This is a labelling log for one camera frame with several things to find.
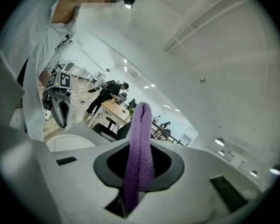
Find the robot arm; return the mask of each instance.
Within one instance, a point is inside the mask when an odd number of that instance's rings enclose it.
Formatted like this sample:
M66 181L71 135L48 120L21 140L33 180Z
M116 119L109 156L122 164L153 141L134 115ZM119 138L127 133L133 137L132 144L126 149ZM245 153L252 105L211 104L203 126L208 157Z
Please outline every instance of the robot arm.
M71 89L70 74L58 71L50 76L43 93L42 103L44 109L52 112L56 123L61 128L65 128L71 120Z

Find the floor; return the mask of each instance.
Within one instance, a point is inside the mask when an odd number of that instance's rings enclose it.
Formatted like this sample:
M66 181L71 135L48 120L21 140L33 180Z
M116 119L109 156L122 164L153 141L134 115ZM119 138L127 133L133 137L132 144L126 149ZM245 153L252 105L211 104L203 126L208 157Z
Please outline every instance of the floor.
M53 138L56 135L63 134L66 130L70 129L73 125L80 121L84 121L85 124L89 124L91 120L91 116L88 114L85 114L85 110L89 107L90 103L96 99L97 94L91 94L87 91L94 88L91 85L87 85L88 80L84 80L82 78L79 78L77 81L74 81L76 78L73 78L73 89L72 89L72 95L71 95L71 103L73 108L73 114L71 118L71 122L66 126L66 128L61 128L58 126L58 124L55 122L52 115L50 115L50 118L45 121L45 126L43 130L44 135L44 142L47 142L51 138ZM40 94L43 93L43 86L41 83L38 83L38 90ZM96 119L95 123L101 123L108 127L109 122L105 119L107 115L103 114L101 118ZM118 130L118 127L112 126L111 130L116 132Z

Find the purple towel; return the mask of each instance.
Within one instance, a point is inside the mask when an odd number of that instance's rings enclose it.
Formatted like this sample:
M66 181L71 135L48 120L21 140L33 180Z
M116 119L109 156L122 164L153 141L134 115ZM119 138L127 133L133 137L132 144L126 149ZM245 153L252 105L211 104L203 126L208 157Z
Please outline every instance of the purple towel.
M154 163L150 148L151 109L149 104L136 106L131 124L130 151L124 178L126 210L131 212L139 202L138 191L154 179Z

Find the white ceiling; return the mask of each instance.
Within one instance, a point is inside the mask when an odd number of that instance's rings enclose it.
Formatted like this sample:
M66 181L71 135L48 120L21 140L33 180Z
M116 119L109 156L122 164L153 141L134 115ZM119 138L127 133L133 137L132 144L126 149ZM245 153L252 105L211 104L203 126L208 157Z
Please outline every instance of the white ceiling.
M205 145L218 151L213 140L223 137L225 151L248 160L243 171L257 167L259 180L269 178L280 163L280 36L256 0L137 0L130 10L88 11L87 19L94 36L179 107Z
M157 104L159 104L165 111L174 113L179 117L183 117L182 113L176 111L178 109L159 89L158 87L151 87L153 82L149 81L139 70L135 68L129 61L124 63L124 57L114 51L114 59L117 61L118 65L122 67L127 67L127 75L132 73L135 77L137 77L134 81L139 86L139 88L143 89L143 91L147 94L148 97L153 99Z

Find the person in black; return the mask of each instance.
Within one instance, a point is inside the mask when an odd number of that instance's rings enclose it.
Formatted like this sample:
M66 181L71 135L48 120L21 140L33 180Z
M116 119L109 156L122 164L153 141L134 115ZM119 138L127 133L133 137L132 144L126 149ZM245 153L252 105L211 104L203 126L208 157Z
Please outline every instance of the person in black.
M161 127L162 129L166 129L167 126L169 126L169 125L170 125L170 121L168 121L168 122L166 122L166 123L164 123L164 124L161 124L160 127Z
M109 99L115 99L115 102L118 102L118 98L117 96L119 95L120 90L127 90L129 88L129 84L128 83L113 83L111 85L109 85L108 87L106 87L105 89L103 89L100 94L98 95L98 97L90 104L89 108L85 111L85 113L89 114L89 115L94 115L98 109L101 107L102 103L109 100Z

